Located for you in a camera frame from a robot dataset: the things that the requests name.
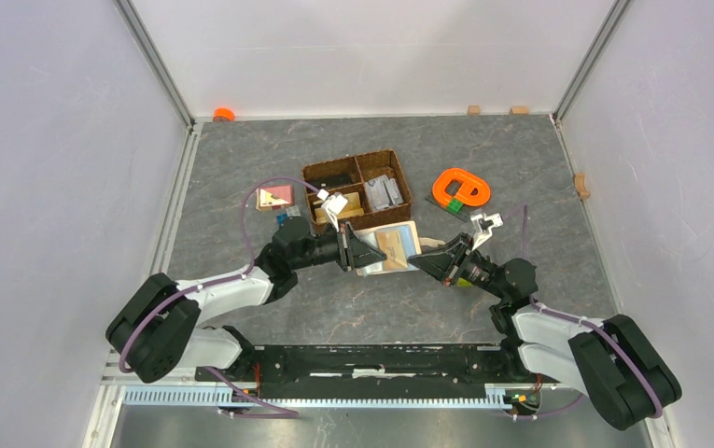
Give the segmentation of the beige leather card holder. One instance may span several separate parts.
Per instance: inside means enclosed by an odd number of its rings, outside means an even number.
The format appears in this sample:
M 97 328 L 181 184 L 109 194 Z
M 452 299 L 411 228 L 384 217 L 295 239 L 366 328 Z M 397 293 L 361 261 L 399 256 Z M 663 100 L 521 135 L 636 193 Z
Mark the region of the beige leather card holder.
M 386 255 L 386 260 L 357 269 L 359 276 L 417 271 L 408 258 L 420 255 L 424 249 L 444 245 L 443 240 L 422 237 L 416 223 L 407 220 L 383 226 L 355 231 L 356 236 Z

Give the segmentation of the orange credit card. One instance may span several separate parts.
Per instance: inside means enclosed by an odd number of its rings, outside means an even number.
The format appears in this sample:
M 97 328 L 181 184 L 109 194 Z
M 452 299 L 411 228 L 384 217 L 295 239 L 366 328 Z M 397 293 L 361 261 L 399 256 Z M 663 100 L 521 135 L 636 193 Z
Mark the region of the orange credit card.
M 386 260 L 383 262 L 384 271 L 403 271 L 408 268 L 400 231 L 377 231 L 375 238 L 379 249 L 386 255 Z

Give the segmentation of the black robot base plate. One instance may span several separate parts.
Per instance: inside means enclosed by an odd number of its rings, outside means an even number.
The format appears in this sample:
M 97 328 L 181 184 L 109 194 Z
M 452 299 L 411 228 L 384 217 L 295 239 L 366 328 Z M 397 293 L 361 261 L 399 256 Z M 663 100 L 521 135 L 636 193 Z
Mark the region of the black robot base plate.
M 262 399 L 477 399 L 486 385 L 536 385 L 495 344 L 263 345 L 224 370 Z

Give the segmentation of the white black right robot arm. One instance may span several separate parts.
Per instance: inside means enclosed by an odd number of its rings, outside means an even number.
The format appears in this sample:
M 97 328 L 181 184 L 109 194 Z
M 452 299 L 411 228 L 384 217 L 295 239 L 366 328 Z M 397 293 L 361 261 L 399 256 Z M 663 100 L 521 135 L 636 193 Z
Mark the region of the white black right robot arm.
M 408 261 L 444 286 L 464 280 L 498 299 L 490 314 L 504 337 L 499 366 L 513 381 L 532 373 L 552 378 L 579 391 L 619 430 L 660 417 L 683 396 L 677 376 L 633 318 L 571 315 L 536 300 L 536 267 L 527 259 L 495 264 L 461 233 Z

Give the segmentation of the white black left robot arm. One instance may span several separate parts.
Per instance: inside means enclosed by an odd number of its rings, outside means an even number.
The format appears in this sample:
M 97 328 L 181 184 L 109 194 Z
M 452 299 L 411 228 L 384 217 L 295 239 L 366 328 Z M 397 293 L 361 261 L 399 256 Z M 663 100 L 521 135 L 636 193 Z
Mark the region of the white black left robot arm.
M 299 269 L 327 263 L 351 272 L 385 261 L 351 224 L 314 234 L 303 217 L 286 219 L 257 258 L 243 268 L 197 280 L 152 274 L 109 324 L 105 337 L 119 353 L 119 370 L 151 384 L 176 368 L 213 367 L 232 380 L 254 368 L 254 356 L 233 329 L 205 322 L 282 299 L 298 284 Z

